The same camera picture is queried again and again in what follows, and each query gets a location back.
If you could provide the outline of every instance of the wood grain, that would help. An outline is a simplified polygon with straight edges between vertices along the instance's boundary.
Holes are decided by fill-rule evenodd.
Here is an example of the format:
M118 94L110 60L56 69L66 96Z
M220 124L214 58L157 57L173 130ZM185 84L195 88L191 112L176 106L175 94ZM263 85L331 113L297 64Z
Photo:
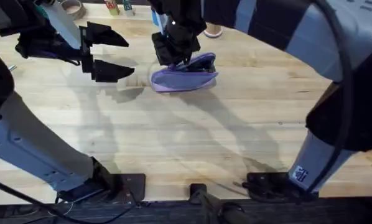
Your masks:
M111 172L145 173L146 200L185 200L203 182L220 198L246 198L247 172L287 171L306 135L305 117L330 83L301 61L238 31L199 37L202 52L217 54L216 85L189 93L158 94L149 75L160 69L149 8L113 17L102 4L86 5L86 20L107 24L130 48L97 45L96 58L136 68L117 84L94 83L81 68L23 59L17 36L0 37L0 56L16 91L48 127ZM0 160L0 181L43 202L55 192ZM322 197L372 195L372 158L357 154L321 191ZM24 203L0 192L0 204Z

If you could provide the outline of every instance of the purple pencil case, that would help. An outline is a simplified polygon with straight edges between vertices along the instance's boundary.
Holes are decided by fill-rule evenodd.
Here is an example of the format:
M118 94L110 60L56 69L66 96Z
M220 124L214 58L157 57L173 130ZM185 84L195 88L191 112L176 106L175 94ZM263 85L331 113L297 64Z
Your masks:
M152 74L151 86L159 93L191 91L208 86L218 75L215 58L214 53L205 53L192 58L187 65L170 65Z

